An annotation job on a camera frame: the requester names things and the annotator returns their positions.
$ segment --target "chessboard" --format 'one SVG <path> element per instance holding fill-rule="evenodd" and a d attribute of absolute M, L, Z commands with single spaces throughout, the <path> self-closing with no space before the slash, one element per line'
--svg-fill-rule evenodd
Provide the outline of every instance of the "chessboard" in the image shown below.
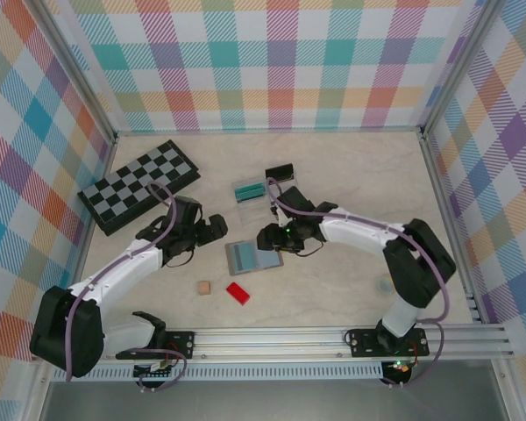
<path fill-rule="evenodd" d="M 158 204 L 148 182 L 161 182 L 173 193 L 200 177 L 196 165 L 172 141 L 156 147 L 135 161 L 78 193 L 97 226 L 111 235 Z"/>

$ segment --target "red block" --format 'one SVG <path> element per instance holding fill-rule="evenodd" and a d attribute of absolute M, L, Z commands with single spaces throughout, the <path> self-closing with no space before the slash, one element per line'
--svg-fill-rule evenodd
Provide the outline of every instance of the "red block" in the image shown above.
<path fill-rule="evenodd" d="M 244 305 L 247 303 L 247 300 L 249 300 L 249 294 L 247 294 L 242 287 L 237 285 L 235 282 L 232 282 L 230 285 L 228 285 L 228 288 L 226 289 L 231 296 L 236 298 L 240 304 Z"/>

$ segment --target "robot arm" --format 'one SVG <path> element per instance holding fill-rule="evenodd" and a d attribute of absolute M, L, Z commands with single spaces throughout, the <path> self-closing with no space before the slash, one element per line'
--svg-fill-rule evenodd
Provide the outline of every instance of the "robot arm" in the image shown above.
<path fill-rule="evenodd" d="M 72 323 L 74 376 L 87 374 L 103 354 L 115 354 L 134 347 L 166 346 L 160 343 L 164 340 L 165 324 L 157 318 L 138 311 L 127 322 L 109 326 L 105 323 L 105 316 L 132 287 L 152 272 L 163 268 L 175 256 L 183 252 L 193 253 L 196 247 L 221 239 L 228 232 L 221 215 L 211 216 L 207 225 L 203 219 L 202 206 L 197 201 L 178 196 L 175 203 L 177 217 L 174 228 L 155 246 L 142 253 L 132 254 L 166 230 L 172 209 L 166 216 L 156 218 L 141 230 L 115 260 L 125 254 L 131 258 L 115 266 L 96 285 L 90 286 L 90 282 L 101 270 L 68 289 L 52 287 L 43 295 L 30 341 L 32 353 L 57 367 L 66 368 L 67 315 L 75 299 L 86 287 L 89 291 L 77 307 Z"/>
<path fill-rule="evenodd" d="M 395 228 L 413 238 L 435 263 L 444 282 L 456 271 L 456 265 L 430 227 L 419 219 L 409 224 L 381 223 L 382 228 L 349 219 L 350 212 L 334 203 L 321 203 L 317 207 L 307 200 L 296 187 L 291 187 L 277 199 L 298 211 L 319 213 L 319 216 L 300 216 L 277 209 L 279 224 L 270 224 L 258 235 L 261 250 L 299 253 L 304 240 L 338 242 L 355 246 L 379 257 L 384 257 L 394 281 L 398 297 L 376 326 L 375 345 L 386 354 L 396 354 L 407 338 L 422 309 L 426 308 L 440 285 L 423 257 L 415 257 L 415 249 L 388 230 Z M 346 219 L 327 215 L 346 215 Z"/>

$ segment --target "beige table surface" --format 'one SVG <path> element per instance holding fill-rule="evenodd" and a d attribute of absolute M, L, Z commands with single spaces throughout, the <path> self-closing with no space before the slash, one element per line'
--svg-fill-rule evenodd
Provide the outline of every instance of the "beige table surface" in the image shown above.
<path fill-rule="evenodd" d="M 167 139 L 121 138 L 112 169 Z M 175 328 L 375 325 L 394 299 L 376 286 L 387 267 L 383 259 L 356 248 L 328 243 L 307 259 L 284 253 L 282 268 L 230 277 L 224 245 L 253 239 L 272 222 L 270 217 L 263 225 L 243 226 L 231 185 L 283 163 L 294 163 L 298 186 L 314 204 L 333 202 L 388 222 L 420 218 L 450 249 L 413 132 L 188 134 L 171 139 L 201 174 L 179 195 L 201 202 L 205 217 L 222 214 L 228 235 L 198 248 L 187 266 L 162 268 L 146 277 L 119 301 L 107 317 L 110 321 L 143 310 Z M 158 205 L 109 237 L 96 227 L 83 275 L 92 275 L 109 263 L 140 229 L 165 213 L 166 208 Z M 307 249 L 313 246 L 308 243 Z M 211 283 L 209 296 L 197 294 L 197 283 L 203 280 Z M 245 306 L 226 292 L 231 282 L 251 295 Z M 451 309 L 445 323 L 471 323 L 457 275 L 448 282 L 448 289 Z M 438 294 L 424 313 L 436 316 L 441 310 Z"/>

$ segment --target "small beige cube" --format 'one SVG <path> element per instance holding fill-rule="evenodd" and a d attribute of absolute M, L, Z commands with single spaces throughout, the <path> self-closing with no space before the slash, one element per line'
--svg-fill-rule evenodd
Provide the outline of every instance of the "small beige cube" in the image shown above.
<path fill-rule="evenodd" d="M 200 281 L 198 285 L 199 296 L 209 296 L 210 295 L 210 282 L 209 281 Z"/>

